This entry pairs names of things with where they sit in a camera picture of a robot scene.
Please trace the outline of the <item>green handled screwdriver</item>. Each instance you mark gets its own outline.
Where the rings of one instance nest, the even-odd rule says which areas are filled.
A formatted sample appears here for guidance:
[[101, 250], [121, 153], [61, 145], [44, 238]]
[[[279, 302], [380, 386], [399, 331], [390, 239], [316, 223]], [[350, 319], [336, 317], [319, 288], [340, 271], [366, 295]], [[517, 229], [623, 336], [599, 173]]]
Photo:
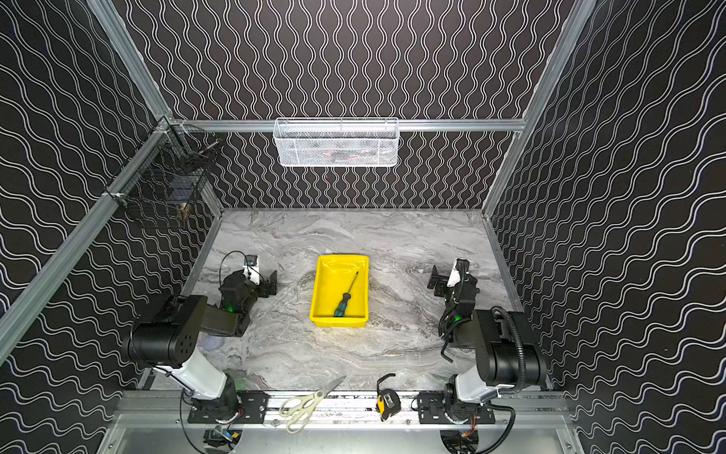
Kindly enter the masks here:
[[356, 272], [354, 274], [354, 278], [352, 280], [352, 283], [351, 283], [348, 291], [346, 291], [345, 293], [342, 294], [341, 300], [338, 303], [338, 306], [336, 307], [336, 309], [334, 311], [335, 318], [342, 318], [345, 316], [347, 308], [348, 308], [348, 304], [352, 298], [351, 291], [355, 285], [355, 282], [357, 281], [358, 276], [359, 276], [359, 272]]

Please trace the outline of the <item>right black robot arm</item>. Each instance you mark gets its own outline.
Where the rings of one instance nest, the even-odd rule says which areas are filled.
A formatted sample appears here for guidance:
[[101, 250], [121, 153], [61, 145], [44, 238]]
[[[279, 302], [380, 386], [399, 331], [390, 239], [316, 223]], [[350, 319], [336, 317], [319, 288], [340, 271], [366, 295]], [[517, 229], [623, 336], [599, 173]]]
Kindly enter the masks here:
[[444, 386], [444, 411], [451, 420], [467, 421], [501, 395], [546, 388], [546, 361], [526, 315], [502, 306], [478, 308], [478, 280], [467, 259], [457, 259], [448, 275], [433, 267], [427, 287], [444, 299], [437, 325], [441, 357], [453, 361], [449, 347], [475, 354], [474, 365]]

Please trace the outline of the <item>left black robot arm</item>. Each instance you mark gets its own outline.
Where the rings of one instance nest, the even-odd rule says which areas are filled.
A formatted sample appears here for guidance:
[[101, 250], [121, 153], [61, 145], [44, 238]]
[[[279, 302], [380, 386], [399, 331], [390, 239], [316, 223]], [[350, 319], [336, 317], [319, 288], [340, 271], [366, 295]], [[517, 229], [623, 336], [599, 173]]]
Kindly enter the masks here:
[[278, 273], [264, 276], [258, 257], [247, 255], [240, 270], [219, 278], [217, 305], [210, 305], [204, 295], [188, 295], [148, 306], [123, 342], [124, 355], [180, 384], [183, 399], [204, 417], [231, 421], [241, 411], [234, 380], [198, 351], [199, 336], [242, 337], [255, 303], [276, 295], [277, 289]]

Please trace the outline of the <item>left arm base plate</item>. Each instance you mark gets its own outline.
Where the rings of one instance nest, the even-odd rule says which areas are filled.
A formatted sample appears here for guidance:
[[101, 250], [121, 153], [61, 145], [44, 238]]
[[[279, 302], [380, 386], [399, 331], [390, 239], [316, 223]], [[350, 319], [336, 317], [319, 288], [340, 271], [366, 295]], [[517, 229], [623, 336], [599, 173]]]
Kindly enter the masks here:
[[192, 399], [186, 418], [190, 424], [262, 424], [270, 396], [261, 391], [238, 392], [237, 397], [214, 400]]

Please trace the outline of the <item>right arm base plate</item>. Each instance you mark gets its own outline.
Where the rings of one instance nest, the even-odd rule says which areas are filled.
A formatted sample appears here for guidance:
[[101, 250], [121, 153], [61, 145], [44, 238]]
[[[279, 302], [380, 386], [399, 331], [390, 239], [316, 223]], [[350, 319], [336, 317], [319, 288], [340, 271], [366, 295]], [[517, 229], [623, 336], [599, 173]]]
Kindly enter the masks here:
[[422, 425], [467, 425], [476, 416], [478, 425], [495, 423], [493, 412], [483, 405], [462, 403], [444, 392], [421, 392], [413, 399], [412, 409]]

